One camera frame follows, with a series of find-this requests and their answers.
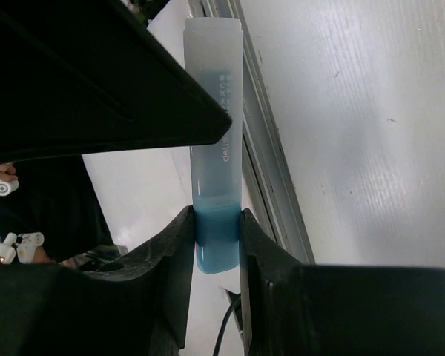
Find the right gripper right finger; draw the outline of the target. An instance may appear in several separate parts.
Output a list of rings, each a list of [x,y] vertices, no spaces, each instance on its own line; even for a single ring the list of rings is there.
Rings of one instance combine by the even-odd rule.
[[[301,263],[240,215],[247,355],[445,355],[445,269]]]

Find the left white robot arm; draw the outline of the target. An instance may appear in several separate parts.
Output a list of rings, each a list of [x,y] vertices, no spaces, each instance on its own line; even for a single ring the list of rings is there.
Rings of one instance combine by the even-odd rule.
[[[215,143],[229,115],[120,1],[0,1],[0,233],[66,260],[111,241],[82,157]]]

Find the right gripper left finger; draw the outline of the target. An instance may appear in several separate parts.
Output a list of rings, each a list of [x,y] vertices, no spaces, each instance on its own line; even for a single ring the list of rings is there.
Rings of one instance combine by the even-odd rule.
[[[0,265],[0,355],[177,355],[193,266],[189,206],[97,271]]]

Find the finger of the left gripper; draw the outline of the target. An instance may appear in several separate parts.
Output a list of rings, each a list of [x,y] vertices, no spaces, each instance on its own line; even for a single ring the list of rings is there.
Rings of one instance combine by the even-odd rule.
[[[0,164],[206,145],[229,115],[120,1],[0,1]]]

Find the light blue highlighter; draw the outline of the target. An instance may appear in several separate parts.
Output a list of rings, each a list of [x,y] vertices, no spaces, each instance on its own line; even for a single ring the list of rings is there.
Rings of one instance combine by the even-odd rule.
[[[235,18],[188,18],[184,29],[186,71],[231,117],[213,145],[192,146],[191,183],[197,265],[206,274],[239,264],[242,204],[243,30]]]

